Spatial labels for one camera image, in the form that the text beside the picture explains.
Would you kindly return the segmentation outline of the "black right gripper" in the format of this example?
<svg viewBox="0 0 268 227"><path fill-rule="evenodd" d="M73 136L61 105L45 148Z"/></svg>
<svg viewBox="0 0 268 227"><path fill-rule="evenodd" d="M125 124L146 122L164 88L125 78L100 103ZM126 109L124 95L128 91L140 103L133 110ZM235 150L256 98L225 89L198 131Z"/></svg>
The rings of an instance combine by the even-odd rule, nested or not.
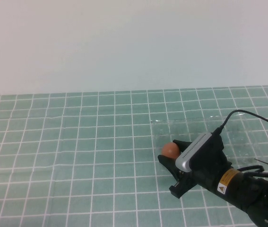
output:
<svg viewBox="0 0 268 227"><path fill-rule="evenodd" d="M196 185L215 192L218 177L231 166L223 153L221 136L193 142L173 140L173 143L173 152L180 153L176 160L158 155L159 163L177 177L177 183L169 188L171 194L180 198Z"/></svg>

